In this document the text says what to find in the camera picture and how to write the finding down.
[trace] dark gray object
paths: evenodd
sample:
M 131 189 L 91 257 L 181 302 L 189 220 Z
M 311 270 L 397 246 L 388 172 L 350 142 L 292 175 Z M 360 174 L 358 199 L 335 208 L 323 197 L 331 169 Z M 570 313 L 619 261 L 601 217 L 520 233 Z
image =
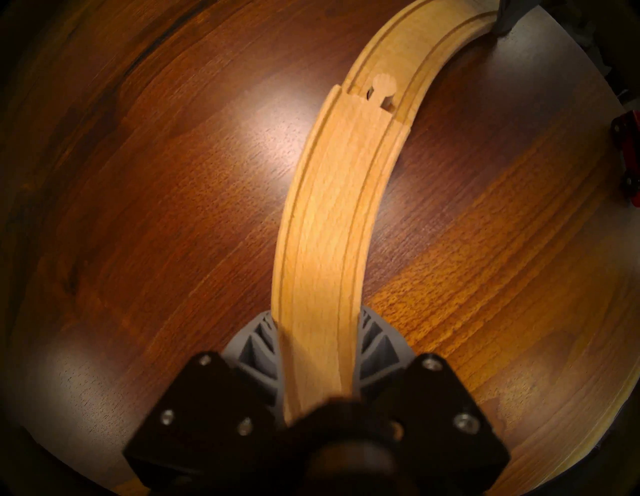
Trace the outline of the dark gray object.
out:
M 362 307 L 353 371 L 354 396 L 372 401 L 415 358 L 402 335 L 382 317 Z M 284 424 L 284 375 L 278 332 L 271 312 L 263 312 L 232 338 L 221 354 L 230 367 L 258 387 L 269 411 Z
M 504 35 L 522 19 L 522 17 L 540 4 L 540 0 L 500 0 L 498 20 L 493 25 L 492 33 Z

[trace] metal screw head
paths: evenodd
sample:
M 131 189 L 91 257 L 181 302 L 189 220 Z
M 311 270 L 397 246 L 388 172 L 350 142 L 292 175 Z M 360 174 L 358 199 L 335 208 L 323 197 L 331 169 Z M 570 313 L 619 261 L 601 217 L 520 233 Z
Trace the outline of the metal screw head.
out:
M 160 422 L 162 422 L 165 426 L 168 426 L 169 424 L 171 424 L 171 422 L 173 422 L 174 418 L 175 414 L 173 413 L 173 410 L 165 410 L 160 415 Z
M 391 423 L 391 428 L 394 430 L 394 441 L 401 441 L 402 438 L 404 437 L 403 425 L 396 420 L 392 420 L 390 423 Z
M 464 432 L 465 434 L 478 434 L 478 431 L 480 430 L 480 420 L 468 413 L 459 413 L 453 417 L 453 425 L 455 425 L 460 432 Z
M 442 370 L 442 362 L 435 358 L 425 358 L 422 361 L 422 366 L 431 372 L 440 372 Z
M 238 434 L 248 436 L 253 431 L 253 422 L 249 417 L 238 424 Z

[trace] red toy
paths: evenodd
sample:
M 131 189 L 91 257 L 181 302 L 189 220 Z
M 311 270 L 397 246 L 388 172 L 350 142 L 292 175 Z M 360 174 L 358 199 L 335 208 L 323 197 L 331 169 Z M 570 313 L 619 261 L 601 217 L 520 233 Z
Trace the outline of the red toy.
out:
M 622 191 L 640 208 L 640 112 L 632 110 L 616 117 L 611 121 L 611 135 L 616 148 L 622 151 L 625 166 Z

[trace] wooden table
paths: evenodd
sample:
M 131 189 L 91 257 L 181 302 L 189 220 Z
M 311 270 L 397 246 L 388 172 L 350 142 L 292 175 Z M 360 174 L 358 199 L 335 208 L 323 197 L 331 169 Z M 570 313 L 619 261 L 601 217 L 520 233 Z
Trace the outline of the wooden table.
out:
M 269 307 L 276 235 L 320 105 L 406 0 L 72 1 L 3 95 L 6 402 L 114 487 L 189 356 Z M 640 212 L 622 112 L 540 9 L 438 76 L 374 228 L 365 303 L 445 356 L 513 461 L 569 467 L 640 374 Z

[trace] wood grain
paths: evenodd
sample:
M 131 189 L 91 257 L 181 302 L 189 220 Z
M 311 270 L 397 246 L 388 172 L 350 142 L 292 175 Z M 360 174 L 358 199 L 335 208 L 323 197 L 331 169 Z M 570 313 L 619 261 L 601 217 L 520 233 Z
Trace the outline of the wood grain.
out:
M 3 394 L 44 447 L 132 479 L 122 447 L 188 357 L 269 307 L 305 138 L 407 4 L 77 0 L 51 20 L 0 107 Z M 638 375 L 618 113 L 534 10 L 438 74 L 381 201 L 365 304 L 491 418 L 513 455 L 494 494 L 584 454 Z
M 327 96 L 278 233 L 271 313 L 284 417 L 353 395 L 358 316 L 382 194 L 433 78 L 497 19 L 495 0 L 417 0 L 391 18 Z

